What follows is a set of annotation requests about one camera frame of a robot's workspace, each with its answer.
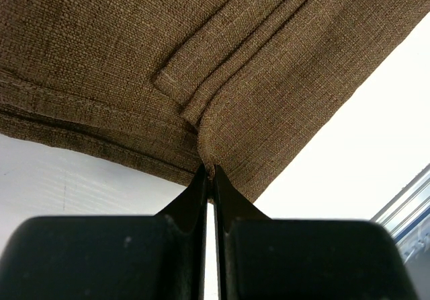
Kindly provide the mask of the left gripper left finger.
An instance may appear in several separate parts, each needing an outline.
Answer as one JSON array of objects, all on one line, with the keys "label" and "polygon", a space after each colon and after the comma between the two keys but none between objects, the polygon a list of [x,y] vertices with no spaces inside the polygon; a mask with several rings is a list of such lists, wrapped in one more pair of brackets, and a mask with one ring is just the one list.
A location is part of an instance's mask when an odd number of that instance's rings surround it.
[{"label": "left gripper left finger", "polygon": [[24,221],[1,255],[2,299],[202,299],[207,175],[155,215]]}]

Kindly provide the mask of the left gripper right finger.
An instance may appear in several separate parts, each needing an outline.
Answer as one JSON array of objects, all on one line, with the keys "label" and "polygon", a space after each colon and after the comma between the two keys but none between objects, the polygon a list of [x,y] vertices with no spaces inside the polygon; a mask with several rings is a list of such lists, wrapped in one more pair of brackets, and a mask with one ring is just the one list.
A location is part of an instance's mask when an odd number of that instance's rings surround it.
[{"label": "left gripper right finger", "polygon": [[388,232],[370,221],[272,219],[220,166],[213,179],[221,299],[416,299]]}]

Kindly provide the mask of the brown cloth napkin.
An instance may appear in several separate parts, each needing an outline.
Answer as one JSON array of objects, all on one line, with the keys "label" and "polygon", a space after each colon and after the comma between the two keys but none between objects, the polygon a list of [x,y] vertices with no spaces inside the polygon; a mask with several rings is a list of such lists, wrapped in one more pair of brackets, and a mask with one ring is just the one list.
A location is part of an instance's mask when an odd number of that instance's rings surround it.
[{"label": "brown cloth napkin", "polygon": [[1,0],[1,133],[255,201],[429,0]]}]

